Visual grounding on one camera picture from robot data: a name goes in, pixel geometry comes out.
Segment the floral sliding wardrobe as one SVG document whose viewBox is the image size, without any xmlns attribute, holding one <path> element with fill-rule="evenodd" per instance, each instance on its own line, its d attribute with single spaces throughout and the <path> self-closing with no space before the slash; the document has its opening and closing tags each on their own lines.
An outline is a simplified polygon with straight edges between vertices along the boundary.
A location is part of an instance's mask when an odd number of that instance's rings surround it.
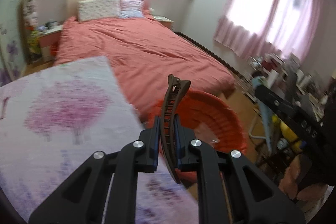
<svg viewBox="0 0 336 224">
<path fill-rule="evenodd" d="M 21 0 L 1 0 L 1 85 L 18 79 L 25 66 Z"/>
</svg>

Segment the light blue tube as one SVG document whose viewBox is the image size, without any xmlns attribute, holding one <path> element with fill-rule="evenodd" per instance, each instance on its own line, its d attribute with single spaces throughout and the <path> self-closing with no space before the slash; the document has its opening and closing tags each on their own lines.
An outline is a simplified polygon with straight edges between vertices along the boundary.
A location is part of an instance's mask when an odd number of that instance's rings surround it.
<svg viewBox="0 0 336 224">
<path fill-rule="evenodd" d="M 256 88 L 260 85 L 266 84 L 266 78 L 262 75 L 255 75 L 252 77 L 251 80 L 252 88 L 254 91 L 256 91 Z M 269 153 L 272 153 L 272 137 L 273 137 L 273 121 L 272 116 L 273 112 L 272 110 L 266 106 L 263 102 L 261 102 L 257 96 L 256 102 L 258 103 L 260 114 L 261 114 L 261 121 L 264 128 L 264 136 L 266 141 L 266 146 Z"/>
</svg>

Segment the small orange floor bin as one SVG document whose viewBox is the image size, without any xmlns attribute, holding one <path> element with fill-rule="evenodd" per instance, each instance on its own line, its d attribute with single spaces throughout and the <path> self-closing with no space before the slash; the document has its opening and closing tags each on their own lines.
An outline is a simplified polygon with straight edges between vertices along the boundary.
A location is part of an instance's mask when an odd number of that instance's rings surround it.
<svg viewBox="0 0 336 224">
<path fill-rule="evenodd" d="M 56 57 L 56 55 L 58 53 L 58 45 L 59 45 L 59 42 L 54 42 L 50 46 L 50 54 L 51 54 L 51 56 Z"/>
</svg>

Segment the right nightstand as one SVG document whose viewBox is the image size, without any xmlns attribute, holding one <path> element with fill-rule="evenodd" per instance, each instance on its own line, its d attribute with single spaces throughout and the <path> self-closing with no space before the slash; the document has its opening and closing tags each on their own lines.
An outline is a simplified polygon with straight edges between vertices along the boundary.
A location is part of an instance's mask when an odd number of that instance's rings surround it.
<svg viewBox="0 0 336 224">
<path fill-rule="evenodd" d="M 161 25 L 168 28 L 169 30 L 173 29 L 174 22 L 171 19 L 168 19 L 164 16 L 158 16 L 158 15 L 154 15 L 153 19 L 155 19 L 157 22 L 159 22 Z"/>
</svg>

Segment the coral bed duvet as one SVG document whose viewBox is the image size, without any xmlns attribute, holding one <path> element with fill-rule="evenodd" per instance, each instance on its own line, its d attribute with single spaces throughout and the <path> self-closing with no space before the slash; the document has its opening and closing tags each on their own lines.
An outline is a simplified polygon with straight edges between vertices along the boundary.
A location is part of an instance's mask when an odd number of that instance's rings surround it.
<svg viewBox="0 0 336 224">
<path fill-rule="evenodd" d="M 148 119 L 164 98 L 170 74 L 191 81 L 191 89 L 229 97 L 235 78 L 212 56 L 190 44 L 149 14 L 143 18 L 102 18 L 79 22 L 68 18 L 55 64 L 105 56 L 126 99 Z"/>
</svg>

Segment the pink left nightstand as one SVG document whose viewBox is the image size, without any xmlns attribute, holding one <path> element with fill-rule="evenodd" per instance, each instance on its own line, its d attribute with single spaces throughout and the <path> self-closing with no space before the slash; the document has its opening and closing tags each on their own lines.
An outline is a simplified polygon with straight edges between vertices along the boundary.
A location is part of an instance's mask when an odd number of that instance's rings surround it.
<svg viewBox="0 0 336 224">
<path fill-rule="evenodd" d="M 54 29 L 42 32 L 39 36 L 39 45 L 41 48 L 42 58 L 44 62 L 49 62 L 54 59 L 54 57 L 50 54 L 50 46 L 54 42 L 59 42 L 62 30 L 63 26 L 59 25 Z"/>
</svg>

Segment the hanging plush toys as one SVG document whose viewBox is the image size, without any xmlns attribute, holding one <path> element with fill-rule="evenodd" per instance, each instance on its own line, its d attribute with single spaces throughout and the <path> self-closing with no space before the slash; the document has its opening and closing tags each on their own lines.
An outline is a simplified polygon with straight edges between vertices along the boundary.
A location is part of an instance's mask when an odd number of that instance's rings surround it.
<svg viewBox="0 0 336 224">
<path fill-rule="evenodd" d="M 30 60 L 36 62 L 42 57 L 41 47 L 39 46 L 37 0 L 25 0 L 23 17 Z"/>
</svg>

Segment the floral table cloth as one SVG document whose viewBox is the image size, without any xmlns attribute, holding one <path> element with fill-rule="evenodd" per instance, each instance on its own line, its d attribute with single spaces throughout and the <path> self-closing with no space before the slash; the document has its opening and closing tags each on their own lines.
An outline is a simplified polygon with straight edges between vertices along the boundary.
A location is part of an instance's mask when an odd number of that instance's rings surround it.
<svg viewBox="0 0 336 224">
<path fill-rule="evenodd" d="M 1 88 L 1 223 L 198 223 L 191 194 L 138 171 L 145 130 L 105 57 Z"/>
</svg>

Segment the pink window curtain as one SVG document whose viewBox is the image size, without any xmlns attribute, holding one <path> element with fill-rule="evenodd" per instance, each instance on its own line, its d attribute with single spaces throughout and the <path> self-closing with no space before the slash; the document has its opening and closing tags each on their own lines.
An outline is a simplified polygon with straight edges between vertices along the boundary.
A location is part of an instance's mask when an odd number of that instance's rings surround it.
<svg viewBox="0 0 336 224">
<path fill-rule="evenodd" d="M 227 0 L 214 40 L 238 57 L 276 53 L 304 61 L 323 0 Z"/>
</svg>

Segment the orange plastic trash basket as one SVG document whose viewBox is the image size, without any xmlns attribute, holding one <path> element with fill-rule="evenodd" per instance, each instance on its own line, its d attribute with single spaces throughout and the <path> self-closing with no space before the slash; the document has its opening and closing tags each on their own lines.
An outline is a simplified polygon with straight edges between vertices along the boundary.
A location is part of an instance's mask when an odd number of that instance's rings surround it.
<svg viewBox="0 0 336 224">
<path fill-rule="evenodd" d="M 164 93 L 145 97 L 138 104 L 138 111 L 147 127 L 154 123 L 154 117 L 161 114 Z M 247 141 L 245 131 L 236 113 L 220 98 L 210 93 L 189 90 L 179 103 L 176 113 L 183 127 L 194 130 L 196 137 L 212 145 L 216 150 L 229 153 L 239 150 L 245 153 Z M 197 182 L 195 172 L 177 171 L 181 180 Z"/>
</svg>

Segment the white floral pillow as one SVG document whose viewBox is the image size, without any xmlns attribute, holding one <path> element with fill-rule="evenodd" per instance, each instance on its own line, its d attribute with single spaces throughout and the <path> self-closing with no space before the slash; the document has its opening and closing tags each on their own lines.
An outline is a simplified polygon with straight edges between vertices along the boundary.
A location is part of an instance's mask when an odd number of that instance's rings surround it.
<svg viewBox="0 0 336 224">
<path fill-rule="evenodd" d="M 79 22 L 102 18 L 118 18 L 120 16 L 120 0 L 86 0 L 77 3 Z"/>
</svg>

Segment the pink striped pillow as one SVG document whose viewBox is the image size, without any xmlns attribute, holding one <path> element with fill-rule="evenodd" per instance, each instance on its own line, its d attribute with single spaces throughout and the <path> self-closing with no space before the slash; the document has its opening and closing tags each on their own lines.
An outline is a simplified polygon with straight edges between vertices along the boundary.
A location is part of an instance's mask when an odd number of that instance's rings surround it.
<svg viewBox="0 0 336 224">
<path fill-rule="evenodd" d="M 120 18 L 143 18 L 145 0 L 120 0 Z"/>
</svg>

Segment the brown hair clip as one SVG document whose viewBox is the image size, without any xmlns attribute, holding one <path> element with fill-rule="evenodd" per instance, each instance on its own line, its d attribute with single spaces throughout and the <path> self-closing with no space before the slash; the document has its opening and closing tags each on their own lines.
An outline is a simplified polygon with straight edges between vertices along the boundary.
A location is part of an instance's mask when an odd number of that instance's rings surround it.
<svg viewBox="0 0 336 224">
<path fill-rule="evenodd" d="M 176 173 L 177 148 L 174 117 L 175 111 L 188 92 L 190 85 L 191 81 L 181 80 L 173 74 L 169 74 L 168 88 L 161 107 L 160 130 L 162 154 L 165 158 L 166 167 L 177 184 L 180 184 L 181 181 Z"/>
</svg>

